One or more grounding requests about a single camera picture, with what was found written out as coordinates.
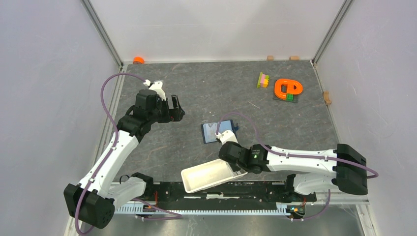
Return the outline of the navy blue card holder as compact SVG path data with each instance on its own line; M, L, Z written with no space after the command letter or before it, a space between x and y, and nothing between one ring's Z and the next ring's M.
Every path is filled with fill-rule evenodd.
M235 135L239 130L238 123L234 123L232 119L224 120L220 123L219 128L217 128L217 122L210 122L210 123L203 123L201 124L201 131L203 137L203 143L215 143L217 142L216 131L218 130L219 133L223 133L224 131L232 131Z

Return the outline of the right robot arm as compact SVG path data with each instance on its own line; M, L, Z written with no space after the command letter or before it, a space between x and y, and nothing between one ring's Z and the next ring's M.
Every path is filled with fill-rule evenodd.
M370 170L366 158L347 144L338 144L335 149L308 151L262 144L245 148L227 141L218 156L233 170L253 174L292 171L284 187L284 195L291 201L329 189L360 196L368 193Z

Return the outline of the silver VIP credit card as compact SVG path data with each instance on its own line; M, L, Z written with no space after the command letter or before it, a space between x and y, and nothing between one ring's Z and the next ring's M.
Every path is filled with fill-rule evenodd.
M203 142L205 144L216 142L217 123L202 124Z

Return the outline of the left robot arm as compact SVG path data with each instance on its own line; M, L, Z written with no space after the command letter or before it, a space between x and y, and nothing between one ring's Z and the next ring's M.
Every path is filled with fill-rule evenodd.
M160 89L142 89L132 105L119 119L116 130L99 160L78 184L68 184L63 195L70 216L98 229L105 228L119 207L140 197L154 196L153 179L141 173L133 174L126 182L111 189L117 172L128 155L138 146L151 126L181 121L185 115L177 95L172 95L169 107Z

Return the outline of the white plastic tray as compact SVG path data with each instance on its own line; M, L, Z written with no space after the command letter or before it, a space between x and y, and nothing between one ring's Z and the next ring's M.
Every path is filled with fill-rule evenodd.
M236 180L247 171L216 159L181 171L182 182L187 193L206 190L223 183Z

